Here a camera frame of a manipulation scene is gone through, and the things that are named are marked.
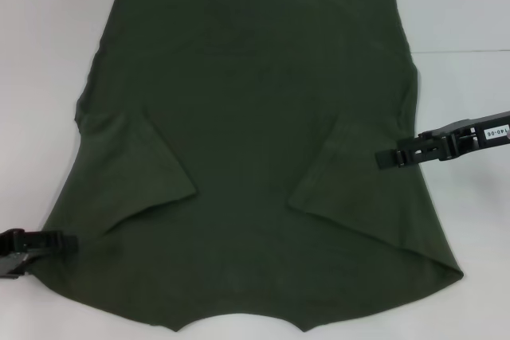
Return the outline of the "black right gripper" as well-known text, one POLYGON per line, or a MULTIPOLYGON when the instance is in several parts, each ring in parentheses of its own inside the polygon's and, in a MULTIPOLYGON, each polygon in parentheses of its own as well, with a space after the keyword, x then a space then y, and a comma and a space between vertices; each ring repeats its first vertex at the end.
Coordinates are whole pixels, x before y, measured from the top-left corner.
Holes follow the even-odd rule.
POLYGON ((417 137, 397 142, 394 149, 377 153, 379 169, 414 166, 439 159, 447 161, 477 150, 509 144, 509 112, 464 119, 417 137))

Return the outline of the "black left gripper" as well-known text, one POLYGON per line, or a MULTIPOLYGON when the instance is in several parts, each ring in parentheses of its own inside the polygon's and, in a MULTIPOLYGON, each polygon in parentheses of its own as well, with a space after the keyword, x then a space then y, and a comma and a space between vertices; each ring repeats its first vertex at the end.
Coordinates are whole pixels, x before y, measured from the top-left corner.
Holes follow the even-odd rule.
POLYGON ((9 229, 1 234, 1 278, 17 279, 24 276, 27 256, 73 254, 78 250, 78 239, 62 231, 27 232, 9 229))

